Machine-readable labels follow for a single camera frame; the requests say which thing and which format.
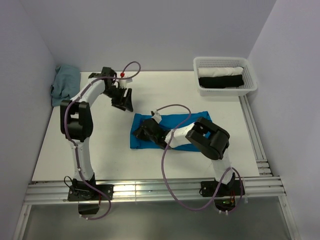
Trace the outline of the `bright blue t-shirt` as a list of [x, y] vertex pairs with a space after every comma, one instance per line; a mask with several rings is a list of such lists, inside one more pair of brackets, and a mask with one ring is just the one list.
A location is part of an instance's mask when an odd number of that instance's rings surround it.
[[[175, 126], [177, 126], [179, 123], [181, 123], [183, 120], [185, 120], [188, 117], [188, 113], [185, 114], [169, 114], [169, 115], [162, 115], [162, 120], [160, 122], [160, 127], [164, 130], [171, 130]], [[140, 125], [143, 123], [144, 120], [150, 119], [151, 115], [143, 115], [140, 113], [136, 113], [133, 117], [133, 122], [131, 125], [130, 130], [130, 143], [129, 147], [131, 149], [160, 149], [158, 145], [156, 145], [152, 141], [144, 141], [136, 138], [134, 136], [134, 131], [137, 130]], [[192, 113], [191, 117], [186, 121], [184, 124], [181, 125], [181, 127], [185, 127], [187, 125], [190, 125], [191, 123], [195, 122], [198, 118], [203, 117], [207, 120], [212, 120], [211, 116], [208, 111], [202, 111], [198, 113]], [[200, 152], [194, 145], [192, 145], [189, 141], [188, 144], [180, 145], [174, 148], [177, 151], [187, 151], [187, 152]]]

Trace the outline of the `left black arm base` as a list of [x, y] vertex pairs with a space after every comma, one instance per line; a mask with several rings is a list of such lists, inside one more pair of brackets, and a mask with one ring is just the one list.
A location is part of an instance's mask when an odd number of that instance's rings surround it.
[[95, 204], [78, 204], [78, 212], [81, 215], [95, 215], [100, 209], [102, 201], [111, 201], [113, 199], [114, 185], [113, 184], [97, 184], [95, 175], [86, 182], [98, 190], [98, 192], [82, 181], [70, 176], [65, 176], [64, 184], [68, 187], [68, 202], [85, 202], [98, 201]]

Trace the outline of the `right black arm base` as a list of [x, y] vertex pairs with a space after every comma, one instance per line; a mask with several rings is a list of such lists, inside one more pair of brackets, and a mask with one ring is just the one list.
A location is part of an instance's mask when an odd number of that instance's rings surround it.
[[[205, 180], [200, 182], [199, 194], [202, 197], [212, 197], [216, 191], [218, 182], [216, 180]], [[245, 195], [245, 187], [242, 180], [232, 179], [228, 184], [221, 184], [215, 198], [214, 206], [219, 212], [228, 214], [237, 207], [236, 197], [241, 200]]]

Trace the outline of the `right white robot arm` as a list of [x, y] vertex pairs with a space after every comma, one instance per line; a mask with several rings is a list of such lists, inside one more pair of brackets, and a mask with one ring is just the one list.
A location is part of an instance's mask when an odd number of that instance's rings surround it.
[[143, 144], [152, 144], [163, 150], [177, 150], [191, 146], [211, 160], [215, 180], [201, 184], [202, 196], [217, 190], [218, 197], [232, 193], [236, 182], [228, 156], [230, 134], [205, 117], [195, 122], [167, 129], [154, 117], [147, 118], [132, 132], [133, 139]]

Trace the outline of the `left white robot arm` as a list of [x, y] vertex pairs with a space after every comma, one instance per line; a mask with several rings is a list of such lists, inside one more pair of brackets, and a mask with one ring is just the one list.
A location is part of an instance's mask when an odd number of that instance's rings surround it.
[[110, 67], [103, 67], [100, 73], [89, 75], [86, 85], [72, 99], [61, 102], [60, 130], [70, 143], [74, 165], [71, 194], [91, 200], [100, 192], [90, 159], [94, 129], [91, 107], [100, 95], [106, 95], [113, 107], [132, 112], [132, 89], [127, 87], [132, 80], [124, 72], [117, 74]]

